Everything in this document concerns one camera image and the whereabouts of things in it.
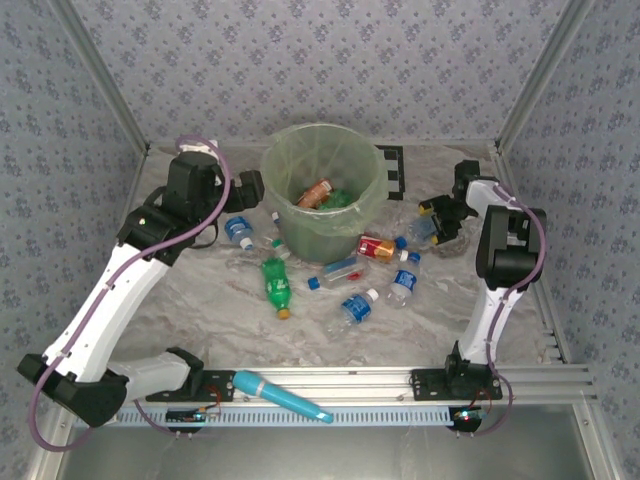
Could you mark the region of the aluminium frame post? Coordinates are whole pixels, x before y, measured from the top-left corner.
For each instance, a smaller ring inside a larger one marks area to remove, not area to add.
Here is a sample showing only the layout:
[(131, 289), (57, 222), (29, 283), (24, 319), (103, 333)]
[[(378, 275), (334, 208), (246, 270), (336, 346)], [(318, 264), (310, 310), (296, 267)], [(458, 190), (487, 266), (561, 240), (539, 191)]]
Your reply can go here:
[(47, 0), (47, 3), (69, 37), (102, 98), (123, 129), (129, 143), (139, 153), (145, 154), (148, 150), (148, 142), (71, 0)]
[(504, 155), (511, 149), (595, 3), (596, 0), (567, 0), (559, 20), (496, 138), (499, 154)]

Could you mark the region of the clear bottle blue cap red label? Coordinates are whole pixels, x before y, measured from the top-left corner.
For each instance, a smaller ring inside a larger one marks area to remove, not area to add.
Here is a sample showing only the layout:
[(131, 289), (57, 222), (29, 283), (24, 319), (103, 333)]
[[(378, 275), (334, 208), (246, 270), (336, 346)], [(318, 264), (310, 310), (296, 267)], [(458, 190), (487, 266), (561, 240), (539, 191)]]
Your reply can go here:
[(361, 280), (368, 269), (369, 265), (364, 257), (352, 255), (324, 266), (316, 276), (307, 280), (307, 284), (312, 291), (320, 288), (333, 290)]

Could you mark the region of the orange-brown drink bottle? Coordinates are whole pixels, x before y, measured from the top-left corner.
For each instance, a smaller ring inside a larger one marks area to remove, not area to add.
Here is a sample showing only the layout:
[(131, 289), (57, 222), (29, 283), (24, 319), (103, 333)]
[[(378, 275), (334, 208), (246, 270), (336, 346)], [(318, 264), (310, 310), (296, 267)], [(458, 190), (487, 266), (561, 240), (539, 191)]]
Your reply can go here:
[(316, 209), (323, 204), (334, 190), (327, 178), (321, 178), (307, 189), (299, 198), (297, 206), (300, 208)]

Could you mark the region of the aluminium left frame post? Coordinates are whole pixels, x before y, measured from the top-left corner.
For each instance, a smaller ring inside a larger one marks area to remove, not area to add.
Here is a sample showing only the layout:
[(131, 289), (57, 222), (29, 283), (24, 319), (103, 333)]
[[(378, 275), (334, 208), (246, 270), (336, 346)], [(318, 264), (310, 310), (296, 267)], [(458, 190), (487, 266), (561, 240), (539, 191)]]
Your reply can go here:
[(139, 153), (145, 154), (148, 150), (148, 142), (71, 0), (47, 0), (47, 3), (69, 37), (102, 98), (123, 129), (129, 143)]

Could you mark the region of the black white checkerboard card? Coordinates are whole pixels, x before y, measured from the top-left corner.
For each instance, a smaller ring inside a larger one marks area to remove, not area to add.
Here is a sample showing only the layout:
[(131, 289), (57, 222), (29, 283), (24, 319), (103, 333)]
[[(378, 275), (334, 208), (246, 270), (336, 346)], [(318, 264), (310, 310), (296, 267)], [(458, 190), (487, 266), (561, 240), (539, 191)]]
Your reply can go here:
[(383, 153), (388, 179), (388, 199), (402, 201), (405, 193), (404, 148), (402, 146), (377, 145)]

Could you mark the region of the left circuit board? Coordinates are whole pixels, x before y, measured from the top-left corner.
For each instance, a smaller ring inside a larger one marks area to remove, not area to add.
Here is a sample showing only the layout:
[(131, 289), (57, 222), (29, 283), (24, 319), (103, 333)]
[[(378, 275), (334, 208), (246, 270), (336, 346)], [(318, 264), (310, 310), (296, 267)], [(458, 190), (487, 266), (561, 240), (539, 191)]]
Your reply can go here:
[(211, 406), (187, 408), (187, 409), (168, 409), (165, 414), (167, 423), (206, 423), (219, 417), (221, 411)]

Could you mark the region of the blue-label water bottle white cap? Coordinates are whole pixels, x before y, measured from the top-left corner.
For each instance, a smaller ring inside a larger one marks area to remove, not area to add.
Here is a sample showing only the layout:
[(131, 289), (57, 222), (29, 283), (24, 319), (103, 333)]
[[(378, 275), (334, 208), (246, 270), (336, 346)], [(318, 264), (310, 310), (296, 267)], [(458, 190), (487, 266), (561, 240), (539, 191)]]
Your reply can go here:
[(225, 223), (224, 230), (234, 245), (239, 246), (244, 251), (253, 249), (253, 228), (245, 217), (231, 217)]
[(420, 263), (421, 255), (412, 252), (408, 255), (406, 262), (396, 271), (386, 297), (388, 304), (393, 308), (405, 307), (413, 297), (420, 273)]
[(328, 338), (331, 340), (341, 338), (351, 329), (360, 325), (372, 314), (378, 299), (379, 292), (374, 288), (346, 298), (326, 325)]

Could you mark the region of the aluminium right frame post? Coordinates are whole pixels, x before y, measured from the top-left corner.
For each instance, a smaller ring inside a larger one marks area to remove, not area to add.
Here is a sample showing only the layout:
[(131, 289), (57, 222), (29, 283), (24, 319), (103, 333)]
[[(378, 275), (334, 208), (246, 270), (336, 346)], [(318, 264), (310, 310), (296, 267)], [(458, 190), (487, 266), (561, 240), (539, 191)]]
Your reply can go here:
[(559, 20), (496, 138), (499, 154), (504, 155), (511, 149), (595, 3), (596, 0), (567, 0)]

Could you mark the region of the green trash bin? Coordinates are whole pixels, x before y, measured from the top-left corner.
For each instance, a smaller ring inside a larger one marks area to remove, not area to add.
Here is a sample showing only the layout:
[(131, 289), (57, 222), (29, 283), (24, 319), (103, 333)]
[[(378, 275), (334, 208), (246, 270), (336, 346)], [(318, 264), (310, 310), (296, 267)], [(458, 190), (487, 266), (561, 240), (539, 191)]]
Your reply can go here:
[[(382, 151), (339, 125), (308, 123), (275, 133), (260, 172), (265, 199), (278, 212), (282, 228), (295, 233), (357, 237), (377, 219), (388, 199)], [(326, 210), (299, 207), (300, 197), (321, 179), (346, 192), (351, 202)]]

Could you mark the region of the red orange drink can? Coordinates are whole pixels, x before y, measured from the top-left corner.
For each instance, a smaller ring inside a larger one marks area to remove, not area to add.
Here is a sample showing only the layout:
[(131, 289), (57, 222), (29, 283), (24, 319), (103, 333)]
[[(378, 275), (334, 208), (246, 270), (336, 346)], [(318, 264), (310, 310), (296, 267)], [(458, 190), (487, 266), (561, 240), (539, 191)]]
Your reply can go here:
[(357, 254), (378, 262), (389, 263), (396, 253), (392, 240), (362, 235), (357, 246)]

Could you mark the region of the right circuit board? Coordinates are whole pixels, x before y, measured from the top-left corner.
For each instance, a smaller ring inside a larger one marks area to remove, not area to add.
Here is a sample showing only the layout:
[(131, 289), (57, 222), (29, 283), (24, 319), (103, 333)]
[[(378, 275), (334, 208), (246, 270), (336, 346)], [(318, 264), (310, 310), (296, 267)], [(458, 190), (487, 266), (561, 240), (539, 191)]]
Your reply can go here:
[(481, 422), (487, 416), (487, 412), (478, 406), (452, 407), (450, 416), (455, 424), (470, 424)]

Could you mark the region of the aluminium front rail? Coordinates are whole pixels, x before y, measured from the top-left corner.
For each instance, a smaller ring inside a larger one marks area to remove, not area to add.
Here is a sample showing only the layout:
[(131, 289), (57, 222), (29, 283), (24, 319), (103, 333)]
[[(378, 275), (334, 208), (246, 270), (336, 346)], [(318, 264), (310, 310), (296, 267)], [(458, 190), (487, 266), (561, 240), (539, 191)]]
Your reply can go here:
[[(416, 403), (411, 366), (277, 367), (255, 373), (323, 408), (400, 406)], [(589, 368), (581, 364), (498, 367), (513, 391), (513, 404), (559, 405), (598, 399)]]

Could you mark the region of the green plastic bin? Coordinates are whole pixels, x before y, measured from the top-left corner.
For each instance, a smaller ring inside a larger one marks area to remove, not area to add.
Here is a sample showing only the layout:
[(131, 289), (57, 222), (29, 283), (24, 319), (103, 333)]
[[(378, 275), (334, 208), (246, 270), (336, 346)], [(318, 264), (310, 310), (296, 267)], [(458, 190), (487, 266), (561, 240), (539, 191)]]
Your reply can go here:
[(329, 264), (349, 256), (363, 227), (340, 212), (281, 208), (279, 229), (294, 256), (314, 264)]

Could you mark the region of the light blue plastic marker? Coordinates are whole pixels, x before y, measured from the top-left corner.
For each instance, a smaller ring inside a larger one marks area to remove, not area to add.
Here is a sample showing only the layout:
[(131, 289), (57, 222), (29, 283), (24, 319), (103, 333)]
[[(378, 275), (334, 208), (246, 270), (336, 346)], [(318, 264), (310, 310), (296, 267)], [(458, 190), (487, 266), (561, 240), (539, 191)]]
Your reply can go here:
[(334, 417), (319, 405), (275, 385), (262, 376), (242, 370), (235, 373), (232, 384), (242, 393), (262, 398), (307, 419), (331, 424)]

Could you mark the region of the grey metal shelf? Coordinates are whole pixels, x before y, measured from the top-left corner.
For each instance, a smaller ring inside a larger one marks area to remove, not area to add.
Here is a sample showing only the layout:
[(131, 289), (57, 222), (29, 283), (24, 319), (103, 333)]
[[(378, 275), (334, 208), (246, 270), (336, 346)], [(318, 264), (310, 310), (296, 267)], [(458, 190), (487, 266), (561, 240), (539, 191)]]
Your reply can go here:
[(105, 429), (56, 480), (595, 480), (569, 428), (457, 438), (444, 428), (230, 428), (173, 440)]

